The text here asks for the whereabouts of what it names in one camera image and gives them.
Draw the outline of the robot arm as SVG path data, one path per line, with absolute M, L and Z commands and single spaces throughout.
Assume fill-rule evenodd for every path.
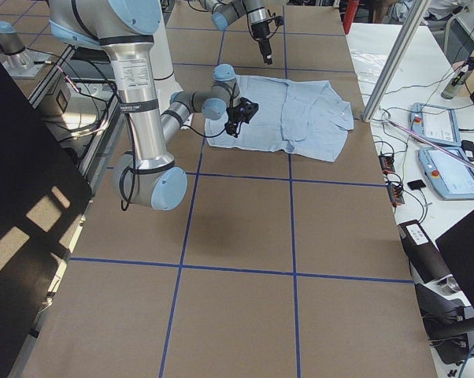
M 233 0 L 227 3 L 198 1 L 201 9 L 193 7 L 193 3 L 195 1 L 187 1 L 193 10 L 210 13 L 211 20 L 219 31 L 226 30 L 231 24 L 244 17 L 251 39 L 258 44 L 263 62 L 267 65 L 272 64 L 270 39 L 276 34 L 279 27 L 283 26 L 283 17 L 271 13 L 266 8 L 264 1 Z
M 259 109 L 240 94 L 231 65 L 213 70 L 209 91 L 180 91 L 160 109 L 151 51 L 163 23 L 157 1 L 51 1 L 53 35 L 67 44 L 103 50 L 109 58 L 120 111 L 128 126 L 131 150 L 113 170 L 121 209 L 131 204 L 171 210 L 183 200 L 187 174 L 176 166 L 168 141 L 192 113 L 210 120 L 228 118 L 223 131 L 237 136 Z

